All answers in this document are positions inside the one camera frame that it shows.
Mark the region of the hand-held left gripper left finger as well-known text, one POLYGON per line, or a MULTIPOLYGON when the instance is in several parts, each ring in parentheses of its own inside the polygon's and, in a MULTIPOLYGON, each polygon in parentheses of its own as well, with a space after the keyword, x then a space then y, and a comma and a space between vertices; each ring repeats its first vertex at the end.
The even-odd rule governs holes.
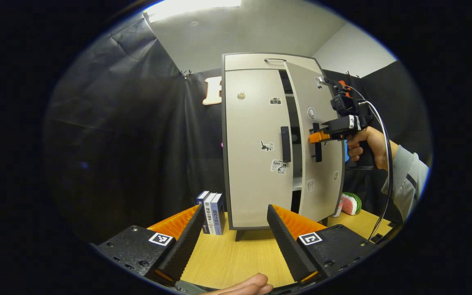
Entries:
POLYGON ((131 225, 97 245, 97 251, 129 273, 165 286, 181 279, 204 225, 195 205, 148 228, 131 225))

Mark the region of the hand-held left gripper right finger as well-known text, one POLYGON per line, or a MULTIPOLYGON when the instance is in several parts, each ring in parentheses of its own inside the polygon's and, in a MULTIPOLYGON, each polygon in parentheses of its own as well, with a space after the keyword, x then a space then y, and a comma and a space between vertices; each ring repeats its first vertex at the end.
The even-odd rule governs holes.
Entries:
POLYGON ((325 280, 356 266, 379 246, 348 227, 326 227, 318 222, 269 204, 267 221, 295 282, 325 280))

